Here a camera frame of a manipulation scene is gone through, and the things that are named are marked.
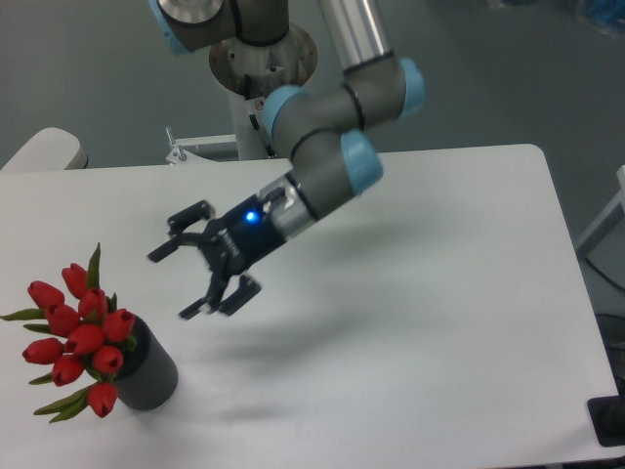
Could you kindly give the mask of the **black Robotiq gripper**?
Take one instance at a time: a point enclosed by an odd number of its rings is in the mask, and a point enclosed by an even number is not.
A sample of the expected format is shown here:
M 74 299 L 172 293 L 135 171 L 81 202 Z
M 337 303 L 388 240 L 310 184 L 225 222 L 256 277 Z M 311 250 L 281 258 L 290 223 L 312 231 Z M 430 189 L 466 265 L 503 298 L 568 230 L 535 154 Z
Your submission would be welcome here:
M 180 319 L 191 320 L 202 313 L 231 317 L 261 292 L 261 284 L 247 269 L 286 242 L 271 218 L 284 198 L 283 192 L 251 195 L 220 218 L 208 201 L 200 200 L 167 219 L 169 239 L 147 258 L 158 263 L 180 246 L 198 246 L 211 271 L 206 293 L 183 308 Z M 201 220 L 208 221 L 202 234 L 186 232 Z M 233 277 L 238 279 L 237 287 L 226 295 Z

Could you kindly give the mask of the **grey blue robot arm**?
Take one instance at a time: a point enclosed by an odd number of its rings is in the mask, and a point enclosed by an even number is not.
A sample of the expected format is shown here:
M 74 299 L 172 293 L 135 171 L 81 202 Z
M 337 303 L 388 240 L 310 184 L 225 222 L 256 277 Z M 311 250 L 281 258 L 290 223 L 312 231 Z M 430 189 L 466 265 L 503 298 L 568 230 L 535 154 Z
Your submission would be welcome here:
M 336 89 L 304 89 L 310 57 L 284 1 L 154 1 L 151 11 L 171 49 L 209 48 L 227 69 L 222 83 L 264 105 L 252 125 L 291 169 L 217 216 L 199 201 L 170 217 L 158 262 L 180 246 L 197 248 L 211 279 L 181 316 L 230 316 L 259 293 L 250 267 L 382 178 L 366 131 L 417 111 L 425 100 L 416 63 L 399 58 L 373 1 L 323 1 L 319 8 L 343 70 Z

